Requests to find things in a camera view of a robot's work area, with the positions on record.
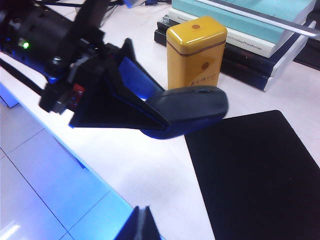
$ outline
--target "floor tile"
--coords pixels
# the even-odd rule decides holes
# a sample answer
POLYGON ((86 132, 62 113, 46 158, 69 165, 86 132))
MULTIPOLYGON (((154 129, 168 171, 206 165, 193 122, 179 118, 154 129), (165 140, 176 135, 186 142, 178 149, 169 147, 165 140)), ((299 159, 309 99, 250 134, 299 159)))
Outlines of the floor tile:
POLYGON ((12 240, 60 239, 66 233, 63 226, 7 157, 0 164, 1 235, 16 228, 12 240))
POLYGON ((113 240, 132 210, 132 207, 112 190, 69 233, 75 240, 113 240))
POLYGON ((0 159, 2 159, 5 156, 4 151, 2 151, 2 149, 0 148, 0 159))
POLYGON ((66 235, 64 235, 60 240, 74 240, 69 233, 67 233, 66 235))
POLYGON ((46 130, 8 157, 67 230, 110 191, 106 183, 82 169, 46 130))
POLYGON ((8 154, 43 128, 20 104, 12 108, 0 104, 1 148, 8 154))

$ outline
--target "blue light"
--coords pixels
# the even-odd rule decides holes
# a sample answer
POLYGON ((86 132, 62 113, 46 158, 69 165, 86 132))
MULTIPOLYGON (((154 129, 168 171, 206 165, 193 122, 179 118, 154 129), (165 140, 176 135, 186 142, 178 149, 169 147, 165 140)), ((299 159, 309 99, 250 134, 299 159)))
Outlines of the blue light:
POLYGON ((55 84, 58 81, 58 78, 50 76, 48 78, 48 81, 49 81, 50 84, 55 84))

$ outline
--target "black cable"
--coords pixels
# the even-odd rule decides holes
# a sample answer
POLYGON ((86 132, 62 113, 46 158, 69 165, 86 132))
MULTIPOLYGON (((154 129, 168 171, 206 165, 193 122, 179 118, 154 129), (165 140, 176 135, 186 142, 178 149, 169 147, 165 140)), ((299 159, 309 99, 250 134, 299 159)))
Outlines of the black cable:
POLYGON ((10 75, 22 82, 24 85, 26 85, 28 88, 30 88, 38 95, 41 96, 43 94, 44 90, 42 88, 40 88, 37 84, 35 84, 30 78, 28 78, 18 69, 4 61, 2 58, 0 58, 0 66, 3 67, 3 69, 6 70, 10 75))
MULTIPOLYGON (((83 4, 77 4, 77 3, 64 3, 64 2, 58 2, 58 1, 50 1, 50 0, 36 0, 35 1, 38 4, 42 5, 51 5, 51 6, 62 6, 62 7, 74 7, 74 8, 81 8, 83 4)), ((123 5, 124 1, 123 0, 116 0, 116 1, 111 1, 109 3, 109 6, 115 6, 115 5, 123 5)))
POLYGON ((37 4, 41 5, 52 5, 52 6, 62 6, 62 7, 74 7, 74 8, 81 8, 83 4, 76 4, 76 3, 64 3, 64 2, 54 2, 54 1, 35 1, 37 4))

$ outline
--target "robotic arm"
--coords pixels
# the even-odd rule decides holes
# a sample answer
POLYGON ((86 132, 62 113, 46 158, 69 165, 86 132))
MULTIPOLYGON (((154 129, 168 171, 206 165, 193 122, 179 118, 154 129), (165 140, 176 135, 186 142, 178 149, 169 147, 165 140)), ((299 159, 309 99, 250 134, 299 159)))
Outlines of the robotic arm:
POLYGON ((72 22, 35 0, 0 0, 0 49, 47 79, 39 88, 1 66, 41 96, 47 112, 74 112, 71 127, 131 128, 168 139, 221 120, 226 94, 213 86, 165 91, 137 62, 132 41, 104 44, 99 30, 110 0, 87 0, 72 22))

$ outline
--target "white desk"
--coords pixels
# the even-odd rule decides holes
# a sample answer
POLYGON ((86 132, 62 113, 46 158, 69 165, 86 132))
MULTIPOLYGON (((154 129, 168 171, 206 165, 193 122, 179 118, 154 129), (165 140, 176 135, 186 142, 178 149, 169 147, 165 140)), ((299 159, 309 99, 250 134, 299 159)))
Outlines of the white desk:
MULTIPOLYGON (((166 48, 155 43, 156 22, 167 4, 118 7, 106 21, 105 41, 121 46, 133 39, 138 61, 167 87, 166 48)), ((41 87, 45 79, 7 56, 41 87)), ((3 69, 1 82, 17 100, 69 151, 131 206, 150 205, 159 231, 168 240, 212 240, 205 205, 183 136, 170 140, 149 138, 138 130, 69 128, 72 112, 61 116, 39 106, 39 96, 3 69)), ((320 166, 320 72, 291 63, 268 92, 259 91, 223 74, 219 85, 229 99, 227 117, 280 110, 320 166)))

